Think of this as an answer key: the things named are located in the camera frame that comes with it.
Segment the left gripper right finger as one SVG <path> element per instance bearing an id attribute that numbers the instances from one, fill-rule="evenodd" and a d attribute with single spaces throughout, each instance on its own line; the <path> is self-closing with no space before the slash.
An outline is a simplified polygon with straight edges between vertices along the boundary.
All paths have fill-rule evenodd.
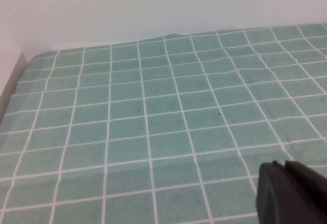
<path id="1" fill-rule="evenodd" d="M 286 161 L 285 169 L 308 208 L 326 223 L 326 178 L 297 161 Z"/>

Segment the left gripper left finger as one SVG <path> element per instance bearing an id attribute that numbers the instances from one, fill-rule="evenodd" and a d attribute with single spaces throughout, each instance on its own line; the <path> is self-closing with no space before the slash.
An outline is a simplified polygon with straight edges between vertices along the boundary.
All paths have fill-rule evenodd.
<path id="1" fill-rule="evenodd" d="M 276 161 L 260 165 L 256 210 L 259 223 L 305 223 L 307 220 L 300 189 Z"/>

